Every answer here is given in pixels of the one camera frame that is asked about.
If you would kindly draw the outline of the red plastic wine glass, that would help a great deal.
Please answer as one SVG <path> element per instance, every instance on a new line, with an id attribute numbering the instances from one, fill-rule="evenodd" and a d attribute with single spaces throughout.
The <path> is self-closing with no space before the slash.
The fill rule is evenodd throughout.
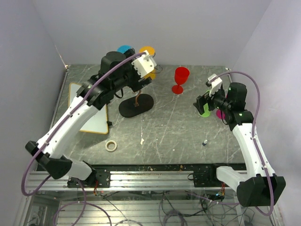
<path id="1" fill-rule="evenodd" d="M 187 81 L 190 75 L 190 71 L 186 67 L 178 67 L 174 73 L 174 80 L 176 85 L 172 87 L 172 92 L 174 94 L 181 94 L 183 92 L 182 85 Z"/>

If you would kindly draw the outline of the blue plastic wine glass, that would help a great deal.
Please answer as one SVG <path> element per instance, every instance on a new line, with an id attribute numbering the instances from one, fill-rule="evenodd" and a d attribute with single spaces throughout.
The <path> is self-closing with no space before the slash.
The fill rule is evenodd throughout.
<path id="1" fill-rule="evenodd" d="M 117 51 L 124 54 L 126 57 L 135 55 L 135 49 L 129 45 L 122 45 L 117 49 Z"/>

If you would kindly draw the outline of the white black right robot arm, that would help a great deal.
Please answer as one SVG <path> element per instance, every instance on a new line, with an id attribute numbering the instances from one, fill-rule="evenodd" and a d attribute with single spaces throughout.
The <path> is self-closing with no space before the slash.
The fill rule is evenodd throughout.
<path id="1" fill-rule="evenodd" d="M 269 164 L 257 137 L 253 114 L 245 109 L 246 85 L 232 82 L 227 93 L 222 85 L 217 88 L 198 96 L 193 105 L 200 114 L 205 113 L 206 105 L 209 111 L 219 109 L 225 114 L 225 121 L 241 149 L 246 175 L 236 172 L 230 166 L 219 166 L 208 173 L 208 183 L 218 186 L 224 182 L 236 192 L 243 207 L 274 206 L 286 182 L 283 176 L 276 175 Z"/>

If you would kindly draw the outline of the masking tape roll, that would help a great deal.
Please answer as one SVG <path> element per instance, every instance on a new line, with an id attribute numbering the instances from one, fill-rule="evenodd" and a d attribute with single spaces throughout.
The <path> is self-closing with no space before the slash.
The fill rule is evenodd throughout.
<path id="1" fill-rule="evenodd" d="M 116 141 L 114 141 L 114 140 L 109 140 L 105 144 L 105 149 L 108 152 L 116 151 L 117 147 L 118 147 L 118 145 L 117 145 Z"/>

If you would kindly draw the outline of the yellow-framed whiteboard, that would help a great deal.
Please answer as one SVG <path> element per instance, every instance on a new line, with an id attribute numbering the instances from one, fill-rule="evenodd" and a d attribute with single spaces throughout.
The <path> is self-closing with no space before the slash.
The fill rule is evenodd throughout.
<path id="1" fill-rule="evenodd" d="M 68 106 L 76 97 L 77 90 L 81 87 L 79 83 L 69 84 L 69 94 L 68 94 Z M 109 125 L 107 105 L 105 105 L 100 111 L 98 111 L 93 117 L 91 117 L 80 129 L 81 132 L 95 133 L 106 135 L 109 133 Z"/>

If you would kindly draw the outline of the aluminium mounting rail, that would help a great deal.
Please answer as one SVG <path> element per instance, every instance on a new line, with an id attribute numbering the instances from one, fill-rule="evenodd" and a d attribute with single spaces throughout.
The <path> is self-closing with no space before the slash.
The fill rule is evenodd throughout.
<path id="1" fill-rule="evenodd" d="M 92 185 L 82 182 L 87 191 L 170 191 L 196 190 L 199 188 L 221 188 L 222 182 L 214 178 L 212 165 L 200 165 L 192 171 L 189 167 L 178 166 L 173 171 L 157 171 L 148 166 L 149 171 L 117 171 L 103 169 L 100 177 Z M 35 190 L 48 176 L 45 171 L 34 171 L 27 177 L 26 191 Z M 60 179 L 49 178 L 38 191 L 75 191 L 80 189 L 76 179 L 63 176 Z"/>

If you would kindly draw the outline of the green plastic wine glass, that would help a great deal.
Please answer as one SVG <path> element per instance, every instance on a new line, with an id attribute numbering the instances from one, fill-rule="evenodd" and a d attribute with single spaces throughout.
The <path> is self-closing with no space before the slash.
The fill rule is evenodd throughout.
<path id="1" fill-rule="evenodd" d="M 201 110 L 201 117 L 209 117 L 210 116 L 210 111 L 209 111 L 209 105 L 208 105 L 208 102 L 207 102 L 207 97 L 209 95 L 209 90 L 207 90 L 205 92 L 205 94 L 201 97 L 201 100 L 200 100 L 200 110 Z"/>

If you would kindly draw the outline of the small blue-capped bottle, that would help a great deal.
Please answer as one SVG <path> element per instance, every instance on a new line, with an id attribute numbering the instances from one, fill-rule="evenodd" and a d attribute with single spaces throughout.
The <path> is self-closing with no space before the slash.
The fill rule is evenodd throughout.
<path id="1" fill-rule="evenodd" d="M 208 143 L 208 140 L 206 139 L 206 140 L 203 141 L 202 145 L 203 145 L 203 146 L 206 146 L 207 143 Z"/>

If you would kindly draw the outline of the pink plastic wine glass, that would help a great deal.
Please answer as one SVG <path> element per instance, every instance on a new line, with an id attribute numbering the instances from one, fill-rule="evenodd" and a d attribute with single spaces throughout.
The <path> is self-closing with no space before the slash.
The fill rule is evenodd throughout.
<path id="1" fill-rule="evenodd" d="M 219 95 L 217 97 L 217 101 L 215 103 L 217 110 L 217 116 L 224 120 L 225 119 L 225 111 L 228 109 L 228 101 L 224 95 Z"/>

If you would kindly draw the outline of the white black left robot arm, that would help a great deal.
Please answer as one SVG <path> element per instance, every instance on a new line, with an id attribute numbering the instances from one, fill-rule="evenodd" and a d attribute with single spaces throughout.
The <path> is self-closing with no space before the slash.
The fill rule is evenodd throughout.
<path id="1" fill-rule="evenodd" d="M 85 187 L 91 187 L 96 175 L 91 166 L 83 161 L 65 157 L 70 140 L 83 125 L 114 97 L 116 92 L 129 87 L 139 91 L 151 83 L 147 74 L 156 66 L 147 50 L 134 53 L 108 52 L 101 60 L 100 71 L 84 82 L 69 108 L 57 123 L 38 141 L 29 141 L 25 148 L 54 179 L 63 176 L 78 178 Z"/>

